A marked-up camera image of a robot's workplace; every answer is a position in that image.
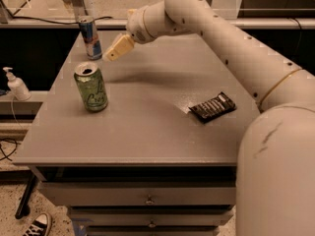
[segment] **blue can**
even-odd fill
[[[80,17],[79,28],[86,45],[89,59],[96,60],[101,58],[102,53],[94,18],[92,16]]]

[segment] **soda can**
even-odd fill
[[[79,64],[75,69],[74,78],[87,110],[99,112],[107,106],[104,80],[96,63]]]
[[[102,53],[94,18],[92,16],[80,17],[79,28],[89,59],[96,60],[101,58]]]

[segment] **white robotic arm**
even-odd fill
[[[218,16],[206,0],[141,8],[107,57],[117,58],[134,42],[186,30],[204,39],[265,111],[248,128],[238,154],[236,235],[313,235],[314,76]]]

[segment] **drawer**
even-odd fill
[[[69,207],[68,216],[85,226],[220,226],[233,212],[221,206]]]
[[[56,206],[235,205],[234,186],[207,183],[40,183]]]
[[[213,226],[138,227],[91,226],[88,236],[215,236],[219,231]]]

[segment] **pump dispenser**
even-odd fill
[[[28,90],[26,84],[20,78],[15,77],[10,70],[12,70],[11,67],[3,68],[3,71],[7,73],[8,87],[17,100],[27,100],[31,97],[30,91]]]

